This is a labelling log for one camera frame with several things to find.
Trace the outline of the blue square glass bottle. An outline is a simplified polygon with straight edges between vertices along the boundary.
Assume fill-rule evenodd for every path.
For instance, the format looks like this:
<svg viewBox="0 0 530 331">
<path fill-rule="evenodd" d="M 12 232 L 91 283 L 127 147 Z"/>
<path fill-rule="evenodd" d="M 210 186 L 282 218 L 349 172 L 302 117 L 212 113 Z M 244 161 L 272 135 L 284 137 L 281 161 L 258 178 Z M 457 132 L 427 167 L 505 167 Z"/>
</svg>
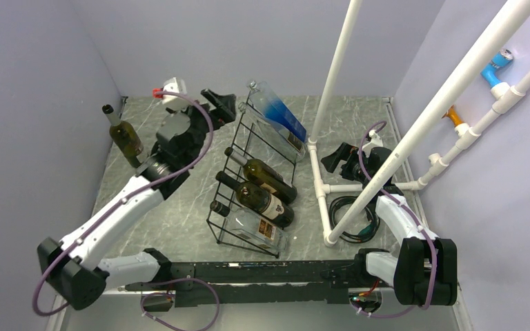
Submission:
<svg viewBox="0 0 530 331">
<path fill-rule="evenodd" d="M 288 106 L 280 99 L 265 81 L 248 82 L 251 103 L 265 118 L 274 121 L 294 134 L 301 142 L 306 142 L 306 129 Z"/>
</svg>

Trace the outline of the clear glass bottle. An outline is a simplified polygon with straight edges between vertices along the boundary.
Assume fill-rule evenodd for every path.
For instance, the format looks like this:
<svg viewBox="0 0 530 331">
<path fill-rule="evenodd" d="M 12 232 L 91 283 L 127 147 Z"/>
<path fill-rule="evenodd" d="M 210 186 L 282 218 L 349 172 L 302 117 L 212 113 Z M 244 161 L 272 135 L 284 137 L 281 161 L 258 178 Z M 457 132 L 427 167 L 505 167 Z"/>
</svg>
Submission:
<svg viewBox="0 0 530 331">
<path fill-rule="evenodd" d="M 304 143 L 283 125 L 267 119 L 245 102 L 238 104 L 240 112 L 247 114 L 257 127 L 260 136 L 289 161 L 297 163 L 306 154 Z"/>
</svg>

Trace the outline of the dark labelled wine bottle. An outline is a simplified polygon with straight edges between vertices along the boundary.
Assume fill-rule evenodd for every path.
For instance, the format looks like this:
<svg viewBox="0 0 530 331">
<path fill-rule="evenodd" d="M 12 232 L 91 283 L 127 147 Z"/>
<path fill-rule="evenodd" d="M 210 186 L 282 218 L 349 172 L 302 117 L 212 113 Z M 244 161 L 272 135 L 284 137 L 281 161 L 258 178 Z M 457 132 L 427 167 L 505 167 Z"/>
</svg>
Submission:
<svg viewBox="0 0 530 331">
<path fill-rule="evenodd" d="M 247 180 L 265 189 L 286 204 L 297 198 L 297 189 L 285 182 L 283 176 L 260 159 L 248 159 L 235 149 L 228 147 L 224 154 L 240 165 Z"/>
</svg>

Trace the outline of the dark green wine bottle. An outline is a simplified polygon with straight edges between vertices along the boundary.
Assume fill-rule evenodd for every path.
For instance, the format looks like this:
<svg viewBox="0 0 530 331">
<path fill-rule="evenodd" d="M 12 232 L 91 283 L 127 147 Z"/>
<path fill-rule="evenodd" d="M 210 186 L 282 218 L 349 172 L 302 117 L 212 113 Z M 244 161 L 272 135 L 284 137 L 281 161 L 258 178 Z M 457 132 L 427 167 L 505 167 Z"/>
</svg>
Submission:
<svg viewBox="0 0 530 331">
<path fill-rule="evenodd" d="M 266 217 L 278 227 L 285 228 L 294 221 L 293 209 L 269 191 L 250 181 L 239 182 L 224 171 L 219 171 L 215 178 L 229 187 L 243 206 Z"/>
</svg>

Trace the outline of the clear square liquor bottle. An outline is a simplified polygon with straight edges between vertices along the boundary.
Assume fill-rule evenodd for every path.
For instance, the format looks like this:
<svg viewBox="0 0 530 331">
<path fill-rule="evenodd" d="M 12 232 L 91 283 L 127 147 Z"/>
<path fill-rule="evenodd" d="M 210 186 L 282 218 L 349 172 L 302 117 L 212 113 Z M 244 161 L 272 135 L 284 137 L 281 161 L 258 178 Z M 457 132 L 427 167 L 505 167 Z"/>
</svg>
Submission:
<svg viewBox="0 0 530 331">
<path fill-rule="evenodd" d="M 212 201 L 210 209 L 224 217 L 225 228 L 229 232 L 257 248 L 275 254 L 287 249 L 287 233 L 253 211 L 236 206 L 228 207 L 219 201 Z"/>
</svg>

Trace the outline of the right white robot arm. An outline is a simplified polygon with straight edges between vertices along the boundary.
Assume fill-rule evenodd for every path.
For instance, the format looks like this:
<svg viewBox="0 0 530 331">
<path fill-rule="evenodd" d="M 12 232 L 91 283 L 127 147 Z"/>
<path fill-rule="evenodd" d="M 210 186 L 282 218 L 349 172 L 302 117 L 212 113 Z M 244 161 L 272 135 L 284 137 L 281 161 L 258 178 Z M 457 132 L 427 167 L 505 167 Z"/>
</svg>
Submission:
<svg viewBox="0 0 530 331">
<path fill-rule="evenodd" d="M 458 249 L 421 225 L 392 180 L 368 204 L 396 238 L 395 257 L 384 250 L 363 249 L 353 266 L 353 278 L 369 286 L 378 278 L 394 290 L 402 305 L 453 305 L 458 297 Z"/>
</svg>

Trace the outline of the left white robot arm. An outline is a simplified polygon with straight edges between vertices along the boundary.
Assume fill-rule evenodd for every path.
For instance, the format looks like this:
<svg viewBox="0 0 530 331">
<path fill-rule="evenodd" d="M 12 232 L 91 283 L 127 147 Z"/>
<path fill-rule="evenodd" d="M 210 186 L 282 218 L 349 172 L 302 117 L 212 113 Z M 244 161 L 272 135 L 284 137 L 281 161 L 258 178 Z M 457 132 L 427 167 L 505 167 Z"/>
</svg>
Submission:
<svg viewBox="0 0 530 331">
<path fill-rule="evenodd" d="M 44 239 L 37 248 L 41 277 L 32 295 L 32 309 L 41 314 L 38 298 L 50 285 L 66 306 L 83 310 L 106 290 L 131 283 L 165 288 L 171 263 L 156 249 L 109 259 L 106 253 L 122 234 L 176 192 L 208 152 L 216 130 L 236 120 L 234 94 L 201 92 L 205 103 L 166 87 L 153 91 L 169 109 L 157 131 L 150 156 L 122 190 L 97 214 L 60 240 Z"/>
</svg>

